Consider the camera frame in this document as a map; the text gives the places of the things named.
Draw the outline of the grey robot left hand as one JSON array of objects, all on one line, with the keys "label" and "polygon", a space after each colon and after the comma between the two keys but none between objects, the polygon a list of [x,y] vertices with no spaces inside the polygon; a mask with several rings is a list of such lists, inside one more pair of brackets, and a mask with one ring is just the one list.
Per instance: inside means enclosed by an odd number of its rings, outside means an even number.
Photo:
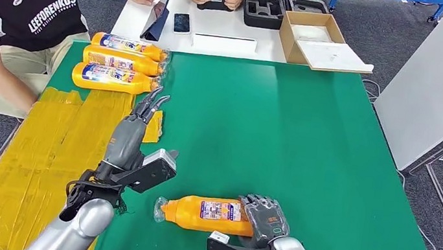
[{"label": "grey robot left hand", "polygon": [[141,154],[140,145],[148,123],[161,104],[170,98],[169,96],[156,98],[162,90],[161,86],[151,90],[140,102],[134,103],[130,114],[117,124],[100,162],[101,172],[113,168],[118,171],[131,170]]}]

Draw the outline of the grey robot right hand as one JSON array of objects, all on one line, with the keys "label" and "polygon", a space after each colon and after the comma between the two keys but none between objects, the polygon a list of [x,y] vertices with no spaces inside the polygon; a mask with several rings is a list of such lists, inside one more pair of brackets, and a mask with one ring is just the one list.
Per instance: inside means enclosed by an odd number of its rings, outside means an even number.
[{"label": "grey robot right hand", "polygon": [[238,199],[253,229],[251,237],[239,236],[242,246],[263,249],[275,238],[290,234],[289,224],[277,200],[252,193]]}]

